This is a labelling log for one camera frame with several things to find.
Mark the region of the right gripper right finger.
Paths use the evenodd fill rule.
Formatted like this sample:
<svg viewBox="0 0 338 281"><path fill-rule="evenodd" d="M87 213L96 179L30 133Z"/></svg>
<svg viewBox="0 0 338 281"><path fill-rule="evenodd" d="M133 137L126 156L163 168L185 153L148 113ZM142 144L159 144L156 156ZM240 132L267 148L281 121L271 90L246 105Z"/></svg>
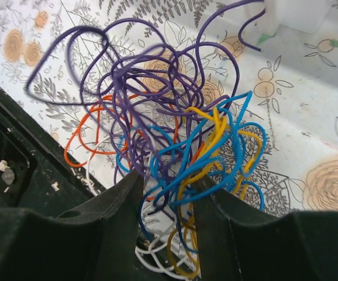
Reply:
<svg viewBox="0 0 338 281"><path fill-rule="evenodd" d="M338 211L278 218L219 190L194 213L202 280L338 280Z"/></svg>

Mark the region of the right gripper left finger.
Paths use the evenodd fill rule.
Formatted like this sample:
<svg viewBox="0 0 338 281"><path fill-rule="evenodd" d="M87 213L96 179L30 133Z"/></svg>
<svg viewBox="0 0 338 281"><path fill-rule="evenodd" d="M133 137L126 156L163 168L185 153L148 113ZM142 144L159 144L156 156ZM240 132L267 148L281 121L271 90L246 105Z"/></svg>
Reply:
<svg viewBox="0 0 338 281"><path fill-rule="evenodd" d="M131 171L56 218L0 208L0 280L132 280L142 193Z"/></svg>

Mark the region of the white compartment tray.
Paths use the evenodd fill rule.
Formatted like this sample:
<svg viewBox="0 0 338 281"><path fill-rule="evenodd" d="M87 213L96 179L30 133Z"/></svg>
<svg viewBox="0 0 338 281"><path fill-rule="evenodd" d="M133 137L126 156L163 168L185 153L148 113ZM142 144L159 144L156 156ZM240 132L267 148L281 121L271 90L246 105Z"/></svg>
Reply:
<svg viewBox="0 0 338 281"><path fill-rule="evenodd" d="M338 1L253 1L244 8L246 44L338 90Z"/></svg>

